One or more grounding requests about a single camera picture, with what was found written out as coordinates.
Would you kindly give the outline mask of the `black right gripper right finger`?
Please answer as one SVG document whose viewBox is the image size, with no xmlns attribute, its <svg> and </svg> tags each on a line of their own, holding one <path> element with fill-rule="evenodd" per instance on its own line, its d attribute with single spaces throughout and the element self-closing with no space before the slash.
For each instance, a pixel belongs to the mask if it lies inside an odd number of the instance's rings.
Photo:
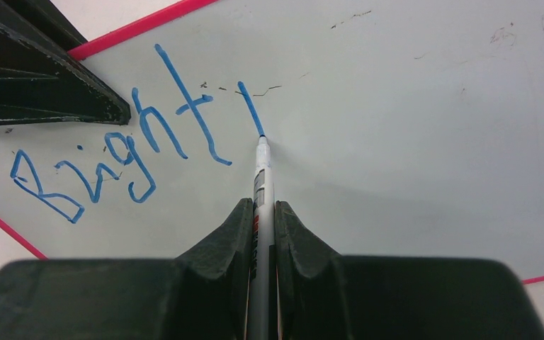
<svg viewBox="0 0 544 340">
<path fill-rule="evenodd" d="M 341 255 L 276 203 L 280 339 L 544 339 L 519 278 L 486 259 Z"/>
</svg>

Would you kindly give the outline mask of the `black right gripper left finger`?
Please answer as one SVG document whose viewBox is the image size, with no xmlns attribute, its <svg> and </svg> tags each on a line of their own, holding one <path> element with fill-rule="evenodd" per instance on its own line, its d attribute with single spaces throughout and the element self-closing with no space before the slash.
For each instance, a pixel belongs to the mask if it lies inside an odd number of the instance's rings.
<svg viewBox="0 0 544 340">
<path fill-rule="evenodd" d="M 243 339 L 253 203 L 175 259 L 14 261 L 0 339 Z"/>
</svg>

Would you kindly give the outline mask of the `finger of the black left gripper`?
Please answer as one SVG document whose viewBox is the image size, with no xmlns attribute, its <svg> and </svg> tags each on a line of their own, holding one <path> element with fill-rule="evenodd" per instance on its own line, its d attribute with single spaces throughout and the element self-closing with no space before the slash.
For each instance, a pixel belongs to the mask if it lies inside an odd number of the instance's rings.
<svg viewBox="0 0 544 340">
<path fill-rule="evenodd" d="M 127 101 L 0 0 L 0 125 L 127 125 Z"/>
<path fill-rule="evenodd" d="M 4 0 L 4 2 L 66 51 L 88 42 L 50 0 Z"/>
</svg>

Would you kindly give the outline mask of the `white whiteboard marker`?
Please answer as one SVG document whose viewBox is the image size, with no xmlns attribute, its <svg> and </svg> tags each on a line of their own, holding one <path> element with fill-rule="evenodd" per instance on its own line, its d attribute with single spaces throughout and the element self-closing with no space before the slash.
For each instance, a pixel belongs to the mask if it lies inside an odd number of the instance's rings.
<svg viewBox="0 0 544 340">
<path fill-rule="evenodd" d="M 274 181 L 271 148 L 264 135 L 259 137 L 256 146 L 253 204 L 246 337 L 268 339 L 272 259 L 270 247 L 274 245 Z"/>
</svg>

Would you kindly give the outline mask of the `pink framed whiteboard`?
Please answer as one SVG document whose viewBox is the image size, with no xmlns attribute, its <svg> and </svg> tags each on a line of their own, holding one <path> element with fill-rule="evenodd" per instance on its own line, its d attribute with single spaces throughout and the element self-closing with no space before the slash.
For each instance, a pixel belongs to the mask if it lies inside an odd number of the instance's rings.
<svg viewBox="0 0 544 340">
<path fill-rule="evenodd" d="M 178 256 L 265 134 L 335 250 L 544 276 L 544 1 L 179 1 L 74 56 L 132 118 L 0 126 L 0 218 L 46 256 Z"/>
</svg>

